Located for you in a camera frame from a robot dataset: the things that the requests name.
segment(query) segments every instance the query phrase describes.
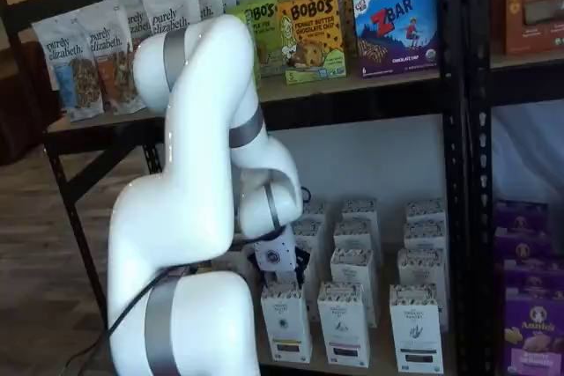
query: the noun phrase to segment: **green snack box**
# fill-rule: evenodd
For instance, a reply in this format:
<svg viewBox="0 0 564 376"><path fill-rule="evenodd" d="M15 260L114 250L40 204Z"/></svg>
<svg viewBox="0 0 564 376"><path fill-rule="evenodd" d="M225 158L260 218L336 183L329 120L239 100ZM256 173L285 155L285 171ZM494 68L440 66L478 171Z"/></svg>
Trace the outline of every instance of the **green snack box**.
<svg viewBox="0 0 564 376"><path fill-rule="evenodd" d="M240 19L243 24L247 26L249 29L249 33L253 38L253 44L255 45L255 66L253 67L253 73L255 74L255 85L256 88L260 87L261 84L261 71L258 65L258 56L256 55L256 40L255 40L255 32L253 31L253 19L251 18L251 14L249 11L246 10L244 6L235 6L231 10L227 12L230 15L234 15L238 19Z"/></svg>

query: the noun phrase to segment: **white wall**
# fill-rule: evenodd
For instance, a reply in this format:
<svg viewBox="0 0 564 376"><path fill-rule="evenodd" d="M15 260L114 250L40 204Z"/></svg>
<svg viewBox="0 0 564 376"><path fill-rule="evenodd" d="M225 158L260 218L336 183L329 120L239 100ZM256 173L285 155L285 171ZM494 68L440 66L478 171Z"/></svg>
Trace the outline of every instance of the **white wall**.
<svg viewBox="0 0 564 376"><path fill-rule="evenodd" d="M379 199L382 236L399 242L404 205L444 195L441 120L424 116L274 133L314 195Z"/></svg>

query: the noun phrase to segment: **granola bag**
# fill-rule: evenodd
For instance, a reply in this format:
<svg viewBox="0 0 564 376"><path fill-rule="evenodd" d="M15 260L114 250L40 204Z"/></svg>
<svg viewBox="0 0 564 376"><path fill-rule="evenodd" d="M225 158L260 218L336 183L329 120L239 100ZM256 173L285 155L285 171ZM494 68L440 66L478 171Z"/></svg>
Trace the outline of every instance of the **granola bag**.
<svg viewBox="0 0 564 376"><path fill-rule="evenodd" d="M103 84L104 109L133 114L145 107L133 81L133 43L120 0L104 0L81 9L82 26Z"/></svg>
<svg viewBox="0 0 564 376"><path fill-rule="evenodd" d="M71 121L104 112L102 93L88 39L77 11L32 24L48 66L53 68L63 107Z"/></svg>
<svg viewBox="0 0 564 376"><path fill-rule="evenodd" d="M186 28L200 22L199 0L143 0L153 34Z"/></svg>

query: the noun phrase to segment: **purely elizabeth granola bag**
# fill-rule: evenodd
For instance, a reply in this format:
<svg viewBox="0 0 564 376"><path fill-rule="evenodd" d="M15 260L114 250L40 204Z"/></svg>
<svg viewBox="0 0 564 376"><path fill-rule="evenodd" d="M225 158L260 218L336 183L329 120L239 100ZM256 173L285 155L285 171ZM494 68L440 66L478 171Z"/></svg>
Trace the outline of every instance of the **purely elizabeth granola bag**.
<svg viewBox="0 0 564 376"><path fill-rule="evenodd" d="M88 39L71 11L32 24L53 68L63 107L71 121L104 112L98 71Z"/></svg>
<svg viewBox="0 0 564 376"><path fill-rule="evenodd" d="M133 43L120 0L104 0L78 12L103 83L104 109L133 114L145 107L133 80Z"/></svg>

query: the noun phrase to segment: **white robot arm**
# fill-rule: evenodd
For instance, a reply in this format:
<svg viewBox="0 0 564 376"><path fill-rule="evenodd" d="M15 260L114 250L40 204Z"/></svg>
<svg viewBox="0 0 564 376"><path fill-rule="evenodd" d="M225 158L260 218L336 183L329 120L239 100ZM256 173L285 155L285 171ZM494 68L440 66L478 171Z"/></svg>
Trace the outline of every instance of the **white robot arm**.
<svg viewBox="0 0 564 376"><path fill-rule="evenodd" d="M134 62L145 104L166 112L164 172L131 182L110 222L111 325L160 269L210 260L234 237L231 159L255 176L238 213L256 240L302 213L288 150L264 127L248 29L222 16L146 40ZM122 376L258 375L249 288L230 272L171 278L141 299L112 335Z"/></svg>

